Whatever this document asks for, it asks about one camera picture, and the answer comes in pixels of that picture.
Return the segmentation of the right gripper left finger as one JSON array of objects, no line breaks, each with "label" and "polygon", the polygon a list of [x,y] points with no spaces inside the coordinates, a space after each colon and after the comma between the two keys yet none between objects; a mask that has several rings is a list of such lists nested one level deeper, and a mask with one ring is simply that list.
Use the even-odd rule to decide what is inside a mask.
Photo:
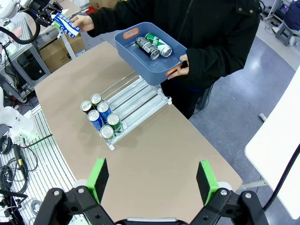
[{"label": "right gripper left finger", "polygon": [[104,208],[101,200],[109,178],[107,161],[97,159],[89,179],[65,192],[55,187],[48,190],[35,225],[68,225],[74,215],[84,215],[92,225],[115,224]]}]

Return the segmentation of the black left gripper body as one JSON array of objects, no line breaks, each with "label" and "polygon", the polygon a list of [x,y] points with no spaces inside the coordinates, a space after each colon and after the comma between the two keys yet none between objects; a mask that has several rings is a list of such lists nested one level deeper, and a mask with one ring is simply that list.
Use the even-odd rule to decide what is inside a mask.
[{"label": "black left gripper body", "polygon": [[50,16],[53,12],[52,3],[50,0],[32,0],[31,11],[37,16]]}]

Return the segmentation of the person's left hand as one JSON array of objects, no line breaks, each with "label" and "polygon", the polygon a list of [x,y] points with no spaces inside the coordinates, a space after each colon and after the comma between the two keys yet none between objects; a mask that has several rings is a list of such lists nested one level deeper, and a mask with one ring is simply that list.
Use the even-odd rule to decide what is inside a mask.
[{"label": "person's left hand", "polygon": [[189,73],[189,61],[187,54],[180,56],[180,61],[182,62],[176,68],[174,68],[170,74],[167,74],[167,79],[173,79],[177,76],[188,75]]}]

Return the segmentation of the person's right hand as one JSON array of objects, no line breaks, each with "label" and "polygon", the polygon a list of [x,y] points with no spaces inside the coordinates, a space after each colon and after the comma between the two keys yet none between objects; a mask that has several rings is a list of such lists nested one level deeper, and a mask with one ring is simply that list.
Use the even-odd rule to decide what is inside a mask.
[{"label": "person's right hand", "polygon": [[76,15],[71,19],[72,27],[79,27],[81,31],[87,32],[94,29],[94,23],[89,15]]}]

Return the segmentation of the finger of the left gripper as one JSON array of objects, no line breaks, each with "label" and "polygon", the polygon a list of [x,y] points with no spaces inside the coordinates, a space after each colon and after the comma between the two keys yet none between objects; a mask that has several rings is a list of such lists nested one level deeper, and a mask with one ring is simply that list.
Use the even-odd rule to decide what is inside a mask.
[{"label": "finger of the left gripper", "polygon": [[38,16],[37,17],[37,24],[42,25],[42,26],[50,26],[53,23],[53,19],[51,17],[42,17]]},{"label": "finger of the left gripper", "polygon": [[63,7],[57,0],[51,0],[48,3],[48,9],[51,11],[51,14],[61,13]]}]

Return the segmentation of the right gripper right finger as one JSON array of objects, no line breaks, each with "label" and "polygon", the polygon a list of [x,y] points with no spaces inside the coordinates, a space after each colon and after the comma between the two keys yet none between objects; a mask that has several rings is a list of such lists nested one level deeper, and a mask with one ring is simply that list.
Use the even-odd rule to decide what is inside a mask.
[{"label": "right gripper right finger", "polygon": [[199,162],[196,180],[203,207],[190,222],[192,225],[215,225],[220,218],[230,218],[234,225],[267,225],[263,207],[256,192],[240,195],[218,185],[208,161]]}]

